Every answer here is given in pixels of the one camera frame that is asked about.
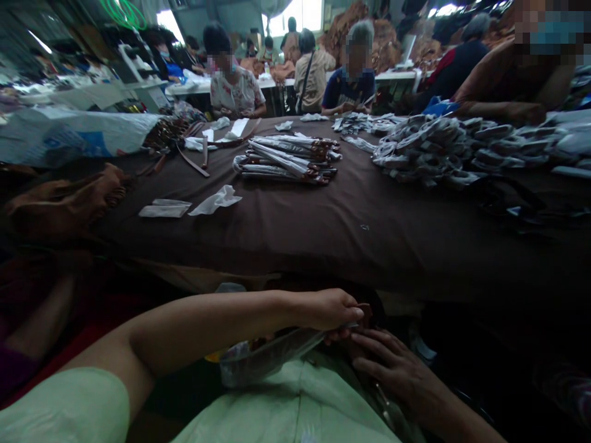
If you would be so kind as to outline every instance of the black hair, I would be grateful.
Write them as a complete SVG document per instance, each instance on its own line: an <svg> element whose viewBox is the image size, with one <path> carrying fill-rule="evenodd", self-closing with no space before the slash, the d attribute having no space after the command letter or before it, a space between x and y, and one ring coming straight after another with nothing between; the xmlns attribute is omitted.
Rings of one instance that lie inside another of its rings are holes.
<svg viewBox="0 0 591 443"><path fill-rule="evenodd" d="M289 17L289 20L287 21L287 29L289 30L289 32L295 32L296 28L297 28L296 18Z"/></svg>
<svg viewBox="0 0 591 443"><path fill-rule="evenodd" d="M212 22L205 27L203 30L203 44L205 45L205 51L211 55L232 52L230 37L218 22Z"/></svg>
<svg viewBox="0 0 591 443"><path fill-rule="evenodd" d="M307 28L302 29L300 33L300 52L302 54L308 54L316 47L316 39L314 34Z"/></svg>
<svg viewBox="0 0 591 443"><path fill-rule="evenodd" d="M197 39L193 36L187 36L187 38L185 39L185 43L188 44L191 49L199 49L199 43L197 43Z"/></svg>
<svg viewBox="0 0 591 443"><path fill-rule="evenodd" d="M35 57L43 57L43 58L47 58L47 55L42 53L39 49L37 48L31 48L29 49L29 52L34 55Z"/></svg>
<svg viewBox="0 0 591 443"><path fill-rule="evenodd" d="M101 65L104 65L103 61L100 58L98 58L96 55L84 54L84 58L86 58L86 60L88 60L88 62L99 63Z"/></svg>

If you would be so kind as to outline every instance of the dark blue shirt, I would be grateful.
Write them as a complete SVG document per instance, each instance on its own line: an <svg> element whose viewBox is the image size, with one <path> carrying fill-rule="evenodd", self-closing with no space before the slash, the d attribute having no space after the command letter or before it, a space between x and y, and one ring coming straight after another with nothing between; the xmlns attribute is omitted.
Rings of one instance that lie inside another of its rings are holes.
<svg viewBox="0 0 591 443"><path fill-rule="evenodd" d="M324 109L333 109L345 102L359 102L362 105L376 92L376 76L373 70L365 69L358 81L348 83L343 77L343 68L332 74L324 90Z"/></svg>

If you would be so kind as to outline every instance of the light green shirt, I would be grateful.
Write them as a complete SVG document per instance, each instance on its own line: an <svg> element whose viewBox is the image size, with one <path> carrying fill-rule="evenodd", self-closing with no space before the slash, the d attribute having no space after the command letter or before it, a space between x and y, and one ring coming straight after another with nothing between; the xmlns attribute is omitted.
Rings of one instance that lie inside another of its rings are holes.
<svg viewBox="0 0 591 443"><path fill-rule="evenodd" d="M310 353L217 399L174 443L400 442L358 389L348 366ZM424 441L397 406L389 412L403 441ZM2 443L123 443L128 427L125 386L94 368L58 373L0 412Z"/></svg>

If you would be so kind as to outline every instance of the floral shirt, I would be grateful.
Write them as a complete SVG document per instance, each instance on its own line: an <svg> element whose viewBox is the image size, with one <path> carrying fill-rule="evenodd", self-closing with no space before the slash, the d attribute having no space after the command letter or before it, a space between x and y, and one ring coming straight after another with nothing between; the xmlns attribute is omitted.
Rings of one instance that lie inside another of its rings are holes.
<svg viewBox="0 0 591 443"><path fill-rule="evenodd" d="M226 108L238 114L254 112L265 103L265 96L252 72L240 66L236 69L240 77L235 85L228 83L221 73L211 79L211 105L215 109Z"/></svg>

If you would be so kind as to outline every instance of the table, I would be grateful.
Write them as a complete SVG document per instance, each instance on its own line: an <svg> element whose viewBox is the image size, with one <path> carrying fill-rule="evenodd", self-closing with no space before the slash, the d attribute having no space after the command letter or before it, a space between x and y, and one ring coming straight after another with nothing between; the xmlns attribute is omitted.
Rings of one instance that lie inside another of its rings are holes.
<svg viewBox="0 0 591 443"><path fill-rule="evenodd" d="M265 119L257 133L275 134L275 124L286 120L294 121L293 131L337 138L331 122L306 123L297 117ZM377 142L372 135L362 136ZM338 174L324 187L243 180L231 165L243 152L244 147L212 151L209 178L180 156L167 161L159 174L142 177L135 191L95 225L94 234L117 253L183 273L200 268L203 274L213 269L240 276L329 274L421 300L528 309L589 305L589 221L579 229L545 231L554 241L533 244L505 232L465 194L398 183L382 174L368 153L345 142ZM187 155L198 164L203 160L200 153ZM149 162L141 154L109 161L129 174ZM103 163L74 162L45 179L80 179L101 170ZM591 207L591 189L584 180L547 170L511 170L508 175L549 204ZM243 199L212 215L137 216L155 198L198 204L225 184Z"/></svg>

